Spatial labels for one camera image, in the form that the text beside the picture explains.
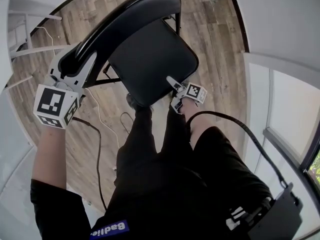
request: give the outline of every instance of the black cable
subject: black cable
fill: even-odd
[[[232,117],[230,115],[226,115],[226,114],[219,113],[219,112],[213,112],[213,111],[201,111],[201,112],[195,113],[193,116],[191,116],[189,118],[188,122],[186,122],[186,129],[187,129],[187,133],[188,133],[188,139],[190,139],[190,137],[191,137],[191,121],[195,117],[197,117],[199,115],[202,115],[202,114],[210,114],[210,115],[214,115],[214,116],[217,116],[217,117],[220,117],[220,118],[228,119],[228,120],[236,123],[237,125],[239,125],[242,129],[244,129],[244,131],[249,135],[249,137],[251,138],[251,140],[253,141],[253,143],[257,147],[257,149],[263,155],[265,160],[268,161],[268,163],[271,165],[271,167],[275,171],[275,173],[278,176],[278,179],[280,181],[280,185],[283,188],[287,188],[288,187],[288,184],[287,184],[285,178],[283,177],[283,175],[281,174],[281,172],[279,171],[277,166],[274,164],[274,162],[270,159],[268,154],[265,152],[264,148],[261,146],[261,144],[257,140],[256,136],[253,134],[253,132],[243,122],[239,121],[238,119],[235,119],[234,117]]]
[[[104,207],[105,211],[107,211],[105,200],[104,200],[104,197],[102,196],[101,183],[100,183],[100,172],[99,172],[99,162],[100,162],[100,153],[101,153],[101,132],[99,131],[98,128],[94,127],[91,123],[89,123],[89,122],[87,122],[85,120],[82,120],[82,119],[77,118],[77,117],[73,117],[72,120],[78,121],[80,123],[83,123],[83,124],[93,128],[93,129],[95,129],[99,134],[99,150],[98,150],[98,156],[97,156],[97,159],[96,159],[96,174],[98,176],[98,185],[99,185],[100,198],[101,198],[101,201],[102,201],[102,204],[103,204],[103,207]]]

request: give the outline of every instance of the chair backrest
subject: chair backrest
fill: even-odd
[[[97,52],[96,61],[85,84],[86,87],[92,86],[106,61],[122,42],[155,20],[176,14],[176,20],[180,21],[180,12],[181,0],[126,0],[62,59],[59,70],[65,76],[74,77],[88,57]]]

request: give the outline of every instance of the hand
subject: hand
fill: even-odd
[[[179,112],[185,116],[185,120],[188,121],[195,113],[200,112],[200,108],[197,106],[192,98],[184,97],[181,100],[182,107]]]

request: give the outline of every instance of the logo patch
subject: logo patch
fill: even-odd
[[[65,92],[45,88],[36,111],[58,117],[60,115],[64,98]]]
[[[90,234],[90,240],[114,236],[127,231],[129,231],[127,221],[121,220],[92,232]]]

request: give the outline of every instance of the shoe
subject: shoe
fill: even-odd
[[[136,100],[134,99],[134,97],[132,97],[130,93],[126,95],[126,102],[130,106],[130,108],[134,109],[135,111],[139,111],[143,109],[143,106],[140,106],[139,104],[137,104]]]

